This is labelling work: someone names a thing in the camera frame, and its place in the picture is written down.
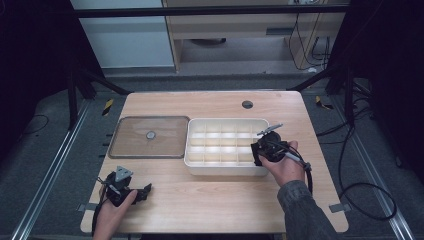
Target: human hand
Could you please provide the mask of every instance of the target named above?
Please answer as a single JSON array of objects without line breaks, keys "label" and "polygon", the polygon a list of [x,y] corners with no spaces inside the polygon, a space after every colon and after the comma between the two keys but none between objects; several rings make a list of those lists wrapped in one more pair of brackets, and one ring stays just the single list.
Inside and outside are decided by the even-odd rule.
[{"label": "human hand", "polygon": [[[289,145],[297,149],[298,143],[297,141],[291,141]],[[259,155],[259,160],[262,162],[262,166],[268,169],[274,176],[280,187],[293,180],[305,181],[305,170],[303,166],[288,157],[284,157],[279,162],[270,162],[265,157]]]},{"label": "human hand", "polygon": [[137,190],[132,190],[119,207],[115,207],[110,200],[106,200],[97,216],[93,240],[111,239],[136,197]]}]

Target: translucent lid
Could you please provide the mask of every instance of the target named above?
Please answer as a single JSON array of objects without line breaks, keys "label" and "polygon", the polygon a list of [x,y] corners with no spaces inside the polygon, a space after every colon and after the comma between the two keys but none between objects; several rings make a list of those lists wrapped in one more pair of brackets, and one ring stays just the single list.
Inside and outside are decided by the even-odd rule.
[{"label": "translucent lid", "polygon": [[183,158],[187,125],[185,116],[125,117],[116,127],[110,158]]}]

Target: person's arm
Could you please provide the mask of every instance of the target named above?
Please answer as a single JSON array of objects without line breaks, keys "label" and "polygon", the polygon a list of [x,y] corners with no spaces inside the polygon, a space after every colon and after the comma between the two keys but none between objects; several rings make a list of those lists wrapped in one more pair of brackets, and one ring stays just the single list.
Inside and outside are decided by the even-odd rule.
[{"label": "person's arm", "polygon": [[[296,141],[289,144],[297,149]],[[276,163],[262,156],[259,159],[281,187],[277,197],[285,213],[287,238],[338,239],[334,227],[317,206],[305,184],[303,166],[288,157]]]},{"label": "person's arm", "polygon": [[109,240],[121,224],[128,208],[137,197],[137,190],[131,191],[127,198],[119,207],[115,207],[112,202],[106,200],[97,216],[96,230],[93,240]]}]

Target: forearm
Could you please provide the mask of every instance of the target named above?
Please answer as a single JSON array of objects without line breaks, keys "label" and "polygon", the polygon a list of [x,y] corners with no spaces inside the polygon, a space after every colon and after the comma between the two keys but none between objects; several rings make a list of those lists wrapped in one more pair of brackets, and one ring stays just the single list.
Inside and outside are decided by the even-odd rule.
[{"label": "forearm", "polygon": [[288,239],[338,239],[303,181],[284,184],[278,192],[278,200],[285,213]]}]

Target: white wall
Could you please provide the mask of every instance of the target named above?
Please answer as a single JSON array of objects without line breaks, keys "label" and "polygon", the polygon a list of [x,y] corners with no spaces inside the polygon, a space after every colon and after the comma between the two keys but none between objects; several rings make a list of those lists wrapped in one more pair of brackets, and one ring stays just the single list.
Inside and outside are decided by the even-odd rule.
[{"label": "white wall", "polygon": [[[71,0],[75,9],[162,7],[161,0]],[[80,19],[102,68],[173,67],[164,17]]]}]

